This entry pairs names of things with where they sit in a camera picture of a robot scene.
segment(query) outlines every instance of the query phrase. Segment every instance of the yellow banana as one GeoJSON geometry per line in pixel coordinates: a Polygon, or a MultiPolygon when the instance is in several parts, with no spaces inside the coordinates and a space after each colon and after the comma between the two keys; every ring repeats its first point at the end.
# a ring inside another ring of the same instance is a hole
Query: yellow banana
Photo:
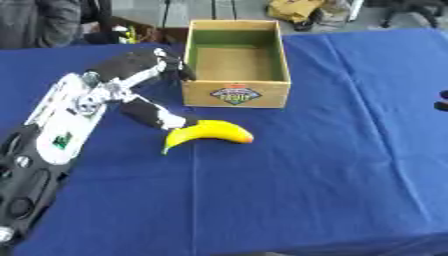
{"type": "Polygon", "coordinates": [[[179,144],[201,138],[223,139],[237,143],[251,143],[254,140],[250,132],[236,124],[218,120],[199,120],[196,125],[172,130],[166,137],[162,154],[166,155],[170,148],[179,144]]]}

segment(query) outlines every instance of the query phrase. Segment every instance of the black object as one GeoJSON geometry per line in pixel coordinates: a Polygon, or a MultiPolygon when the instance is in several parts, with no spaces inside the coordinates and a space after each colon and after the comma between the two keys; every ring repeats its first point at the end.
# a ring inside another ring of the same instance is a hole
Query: black object
{"type": "MultiPolygon", "coordinates": [[[[143,125],[157,129],[162,129],[165,125],[163,116],[159,116],[159,112],[163,110],[154,103],[142,98],[136,98],[128,103],[120,104],[120,111],[143,125]]],[[[195,124],[197,124],[197,119],[186,118],[184,127],[195,124]]]]}
{"type": "Polygon", "coordinates": [[[390,27],[392,18],[397,13],[401,12],[415,12],[423,16],[431,27],[437,28],[438,22],[436,17],[443,15],[444,4],[440,0],[394,0],[390,1],[384,20],[381,22],[381,27],[390,27]],[[431,12],[427,7],[435,7],[436,11],[431,12]]]}
{"type": "Polygon", "coordinates": [[[1,245],[0,255],[19,242],[55,198],[57,189],[76,159],[64,165],[43,160],[36,149],[40,134],[35,124],[21,126],[0,147],[0,226],[15,231],[11,241],[1,245]],[[20,157],[28,159],[19,163],[20,157]]]}
{"type": "MultiPolygon", "coordinates": [[[[167,64],[164,76],[175,76],[182,80],[196,80],[194,72],[174,53],[164,50],[166,57],[160,57],[167,64]]],[[[138,48],[132,52],[111,58],[90,69],[100,75],[101,82],[109,82],[118,77],[125,80],[141,71],[157,65],[158,60],[154,48],[138,48]]]]}
{"type": "Polygon", "coordinates": [[[112,30],[111,0],[81,0],[81,24],[98,22],[100,32],[86,35],[85,40],[91,44],[116,44],[120,33],[112,30]]]}
{"type": "MultiPolygon", "coordinates": [[[[441,91],[440,97],[444,100],[448,100],[448,90],[441,91]]],[[[440,111],[448,111],[448,102],[437,101],[436,103],[434,103],[434,108],[440,111]]]]}
{"type": "Polygon", "coordinates": [[[315,9],[307,20],[293,23],[294,30],[299,32],[307,32],[313,28],[313,25],[319,23],[323,18],[323,13],[320,8],[315,9]]]}

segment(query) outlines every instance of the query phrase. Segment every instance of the open box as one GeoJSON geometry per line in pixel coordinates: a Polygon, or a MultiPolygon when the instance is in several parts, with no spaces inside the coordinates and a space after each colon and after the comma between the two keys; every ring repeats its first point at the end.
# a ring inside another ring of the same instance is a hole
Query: open box
{"type": "Polygon", "coordinates": [[[282,108],[291,85],[277,21],[195,20],[182,86],[189,106],[282,108]]]}

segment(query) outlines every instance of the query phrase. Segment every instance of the box label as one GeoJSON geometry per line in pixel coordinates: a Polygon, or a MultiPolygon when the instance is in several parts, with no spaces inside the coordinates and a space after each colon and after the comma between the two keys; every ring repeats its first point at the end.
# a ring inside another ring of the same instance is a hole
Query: box label
{"type": "Polygon", "coordinates": [[[246,88],[243,84],[231,84],[226,87],[228,88],[219,89],[210,93],[210,95],[232,105],[238,105],[262,96],[261,93],[246,88]]]}

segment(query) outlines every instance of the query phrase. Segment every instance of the blue tablecloth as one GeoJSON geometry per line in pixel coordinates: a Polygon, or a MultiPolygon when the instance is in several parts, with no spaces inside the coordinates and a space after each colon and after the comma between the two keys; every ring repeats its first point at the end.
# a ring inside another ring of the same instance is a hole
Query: blue tablecloth
{"type": "MultiPolygon", "coordinates": [[[[201,140],[161,156],[164,133],[113,107],[18,256],[419,255],[448,251],[448,41],[433,30],[285,36],[285,109],[187,108],[252,145],[201,140]]],[[[0,134],[66,72],[134,46],[0,52],[0,134]]]]}

